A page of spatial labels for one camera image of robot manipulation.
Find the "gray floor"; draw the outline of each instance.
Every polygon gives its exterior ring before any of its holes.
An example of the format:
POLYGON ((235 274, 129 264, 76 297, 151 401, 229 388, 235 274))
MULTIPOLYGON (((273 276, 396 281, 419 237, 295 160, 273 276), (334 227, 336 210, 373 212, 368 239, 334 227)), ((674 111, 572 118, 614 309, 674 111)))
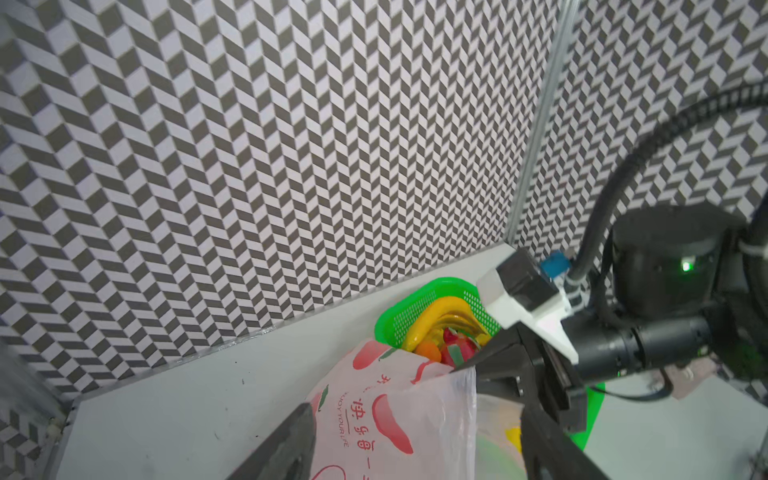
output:
MULTIPOLYGON (((56 478, 226 478, 341 356, 373 335, 384 310, 438 276, 474 282, 511 252, 486 250, 87 399, 56 478)), ((644 385, 630 378, 610 387, 644 385)), ((587 454, 615 479, 746 478, 766 427, 768 410, 711 379, 682 402, 606 399, 587 454)))

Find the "green basket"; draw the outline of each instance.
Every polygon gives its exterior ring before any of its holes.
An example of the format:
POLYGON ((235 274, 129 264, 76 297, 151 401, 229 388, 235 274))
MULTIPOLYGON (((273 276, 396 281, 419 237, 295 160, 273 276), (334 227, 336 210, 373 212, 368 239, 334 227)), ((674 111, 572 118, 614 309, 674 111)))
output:
POLYGON ((419 318, 419 315, 430 303, 442 296, 463 298, 469 303, 475 318, 482 323, 491 336, 494 336, 501 329, 496 320, 491 318, 482 307, 477 287, 460 278, 443 276, 427 283, 385 311, 376 322, 374 332, 376 341, 399 348, 406 338, 408 329, 419 318))

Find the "black cable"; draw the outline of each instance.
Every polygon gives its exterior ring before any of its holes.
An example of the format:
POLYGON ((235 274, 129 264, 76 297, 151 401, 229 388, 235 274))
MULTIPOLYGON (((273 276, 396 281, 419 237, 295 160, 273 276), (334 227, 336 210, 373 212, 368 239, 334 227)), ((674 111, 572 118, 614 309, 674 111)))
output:
POLYGON ((741 108, 768 107, 768 79, 756 84, 745 84, 705 98, 684 108, 668 120, 658 124, 627 157, 619 163, 616 171, 600 192, 589 217, 584 238, 581 241, 576 260, 566 277, 567 292, 578 290, 581 281, 592 268, 594 258, 600 250, 603 232, 611 221, 621 195, 629 186, 635 174, 641 172, 648 161, 663 147, 705 121, 741 108))
POLYGON ((592 283, 591 297, 594 301, 594 311, 600 321, 613 326, 615 329, 631 329, 634 327, 634 323, 628 322, 620 318, 619 315, 616 315, 614 309, 608 305, 608 299, 606 298, 605 279, 608 276, 608 272, 611 271, 613 262, 614 231, 611 229, 608 232, 608 239, 605 240, 605 247, 603 247, 603 262, 600 268, 600 275, 592 283))
POLYGON ((664 369, 659 369, 659 372, 661 372, 662 378, 664 378, 664 386, 661 387, 661 390, 658 390, 657 392, 648 393, 647 395, 639 395, 639 396, 632 396, 632 395, 622 395, 620 393, 613 393, 608 392, 607 390, 599 389, 597 387, 590 387, 592 390, 598 393, 604 393, 605 395, 609 395, 612 397, 616 397, 617 399, 622 400, 630 400, 631 402, 656 402, 657 400, 666 399, 668 396, 672 395, 672 390, 674 389, 674 386, 672 385, 672 380, 670 380, 669 375, 667 375, 667 372, 664 369))

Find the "yellow banana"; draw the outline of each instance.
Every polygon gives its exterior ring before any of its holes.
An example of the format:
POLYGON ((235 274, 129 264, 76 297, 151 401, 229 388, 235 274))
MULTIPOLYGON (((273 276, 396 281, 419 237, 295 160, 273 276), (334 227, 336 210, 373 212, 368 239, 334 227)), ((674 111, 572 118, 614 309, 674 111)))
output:
POLYGON ((479 333, 484 333, 482 326, 472 315, 472 309, 469 304, 463 299, 457 296, 443 296, 432 302, 426 310, 419 315, 419 318, 411 325, 411 328, 406 333, 406 339, 402 343, 402 349, 412 352, 415 348, 435 329, 439 329, 442 335, 442 331, 447 326, 452 326, 451 323, 461 323, 459 327, 461 330, 469 330, 467 333, 479 330, 479 333), (445 319, 444 326, 440 323, 443 316, 451 317, 445 319))
POLYGON ((439 349, 445 344, 445 340, 442 339, 442 329, 430 329, 425 335, 424 340, 429 340, 437 345, 437 348, 439 349))
POLYGON ((475 341, 478 343, 478 345, 485 346, 488 342, 491 341, 491 336, 487 333, 483 333, 482 335, 476 336, 475 341))
POLYGON ((433 329, 438 329, 441 332, 449 327, 471 337, 476 337, 485 333, 485 329, 477 320, 475 320, 475 317, 466 319, 463 316, 452 315, 450 313, 441 316, 438 321, 432 325, 433 329))

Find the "patterned wall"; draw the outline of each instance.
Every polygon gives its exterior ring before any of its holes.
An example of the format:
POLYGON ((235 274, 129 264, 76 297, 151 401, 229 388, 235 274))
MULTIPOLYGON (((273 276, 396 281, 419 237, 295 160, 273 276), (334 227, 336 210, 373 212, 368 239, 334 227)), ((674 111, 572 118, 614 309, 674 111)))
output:
POLYGON ((0 478, 33 478, 44 435, 45 427, 0 407, 0 478))
MULTIPOLYGON (((657 120, 766 74, 765 2, 585 2, 516 244, 539 256, 577 247, 616 161, 657 120)), ((619 211, 708 200, 748 217, 768 188, 767 132, 768 117, 749 112, 681 137, 637 175, 619 211)))
POLYGON ((0 338, 75 395, 498 242, 555 0, 0 16, 0 338))

